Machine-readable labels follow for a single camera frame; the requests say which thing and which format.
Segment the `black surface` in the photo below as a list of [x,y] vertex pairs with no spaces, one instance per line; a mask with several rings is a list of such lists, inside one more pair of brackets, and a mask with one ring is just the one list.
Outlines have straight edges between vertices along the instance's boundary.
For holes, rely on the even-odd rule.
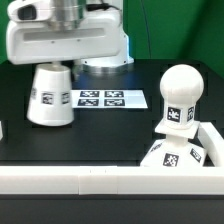
[[[75,89],[141,89],[147,110],[75,110],[73,124],[46,128],[26,119],[35,66],[0,66],[0,165],[138,166],[162,119],[159,82],[172,65],[198,69],[205,90],[196,120],[210,121],[224,136],[224,80],[200,62],[137,61],[116,76],[80,74]],[[222,196],[1,196],[0,223],[223,223]]]

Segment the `green background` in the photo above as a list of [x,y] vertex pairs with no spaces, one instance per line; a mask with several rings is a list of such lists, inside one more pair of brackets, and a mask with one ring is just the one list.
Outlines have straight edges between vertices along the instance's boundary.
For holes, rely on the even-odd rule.
[[[1,63],[10,1],[0,1]],[[224,77],[223,0],[124,0],[124,29],[135,59],[196,59]]]

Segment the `white cup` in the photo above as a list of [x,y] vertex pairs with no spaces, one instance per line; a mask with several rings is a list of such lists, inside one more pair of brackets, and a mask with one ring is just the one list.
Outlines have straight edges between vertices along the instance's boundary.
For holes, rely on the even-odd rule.
[[27,118],[44,126],[62,126],[74,120],[69,68],[60,64],[37,66]]

